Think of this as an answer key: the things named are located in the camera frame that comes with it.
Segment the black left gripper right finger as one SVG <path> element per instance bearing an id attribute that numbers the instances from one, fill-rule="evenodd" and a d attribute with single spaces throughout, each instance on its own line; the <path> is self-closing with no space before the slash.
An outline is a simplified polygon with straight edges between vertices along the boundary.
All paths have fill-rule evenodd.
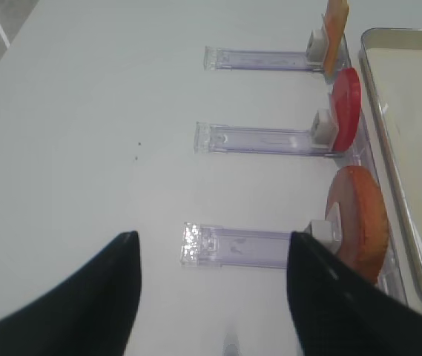
<path id="1" fill-rule="evenodd" d="M 312 235 L 291 233 L 286 279 L 305 355 L 422 355 L 422 314 L 378 290 Z"/>

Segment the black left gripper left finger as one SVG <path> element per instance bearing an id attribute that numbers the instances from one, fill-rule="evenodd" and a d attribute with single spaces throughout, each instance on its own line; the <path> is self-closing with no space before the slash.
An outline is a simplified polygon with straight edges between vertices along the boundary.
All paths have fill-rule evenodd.
<path id="1" fill-rule="evenodd" d="M 54 289 L 0 320 L 0 355 L 123 355 L 141 290 L 139 235 L 121 233 Z"/>

